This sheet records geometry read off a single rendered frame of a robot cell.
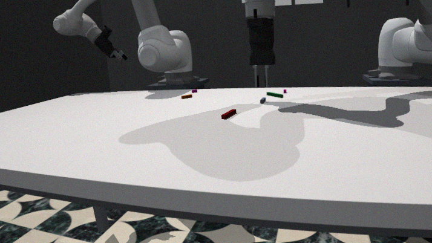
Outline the red rod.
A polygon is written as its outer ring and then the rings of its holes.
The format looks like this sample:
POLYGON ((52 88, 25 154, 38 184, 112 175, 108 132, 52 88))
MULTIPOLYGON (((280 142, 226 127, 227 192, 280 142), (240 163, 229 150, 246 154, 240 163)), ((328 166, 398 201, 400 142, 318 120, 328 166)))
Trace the red rod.
POLYGON ((234 115, 236 113, 236 109, 232 109, 226 113, 224 113, 223 115, 221 115, 221 119, 227 119, 228 117, 234 115))

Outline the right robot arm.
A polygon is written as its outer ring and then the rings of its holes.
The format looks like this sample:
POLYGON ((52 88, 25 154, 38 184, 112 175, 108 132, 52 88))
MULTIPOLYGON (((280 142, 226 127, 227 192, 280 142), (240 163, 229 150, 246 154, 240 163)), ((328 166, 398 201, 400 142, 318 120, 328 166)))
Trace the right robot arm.
MULTIPOLYGON (((98 27, 83 13, 94 1, 79 0, 72 9, 54 19, 54 29, 66 36, 87 37, 91 29, 98 27)), ((164 76, 157 78, 158 85, 200 80, 193 76, 191 43, 187 35, 183 31, 169 31, 161 25, 153 0, 131 1, 141 29, 138 58, 147 70, 165 72, 164 76)))

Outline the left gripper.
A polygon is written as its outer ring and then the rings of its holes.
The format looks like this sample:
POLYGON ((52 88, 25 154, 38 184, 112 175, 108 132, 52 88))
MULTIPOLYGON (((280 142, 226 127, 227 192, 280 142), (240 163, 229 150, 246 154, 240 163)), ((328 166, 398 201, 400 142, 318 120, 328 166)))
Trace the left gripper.
POLYGON ((269 86, 268 68, 275 64, 273 51, 275 0, 245 0, 246 24, 251 47, 250 65, 255 68, 255 87, 259 87, 258 67, 265 65, 265 87, 269 86), (253 18, 254 17, 254 18, 253 18))

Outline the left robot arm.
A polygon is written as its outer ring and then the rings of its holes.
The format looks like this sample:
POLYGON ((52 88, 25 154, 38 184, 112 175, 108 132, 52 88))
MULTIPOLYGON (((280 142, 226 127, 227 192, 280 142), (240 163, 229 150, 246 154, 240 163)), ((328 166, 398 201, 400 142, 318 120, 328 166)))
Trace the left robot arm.
POLYGON ((418 20, 389 19, 378 46, 379 67, 368 76, 387 79, 420 79, 413 63, 432 63, 432 0, 413 0, 418 20))

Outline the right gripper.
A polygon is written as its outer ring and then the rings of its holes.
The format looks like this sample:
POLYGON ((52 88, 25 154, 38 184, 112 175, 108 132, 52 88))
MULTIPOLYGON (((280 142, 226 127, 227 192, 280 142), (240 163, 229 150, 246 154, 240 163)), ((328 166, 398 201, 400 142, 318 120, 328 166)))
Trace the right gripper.
POLYGON ((125 60, 128 59, 128 57, 122 52, 122 50, 118 51, 116 48, 112 46, 112 43, 108 40, 108 37, 112 33, 112 29, 108 28, 106 25, 104 25, 105 29, 103 31, 100 30, 98 27, 94 27, 91 29, 88 34, 87 38, 95 44, 102 52, 105 52, 105 54, 109 58, 118 58, 120 61, 124 58, 125 60))

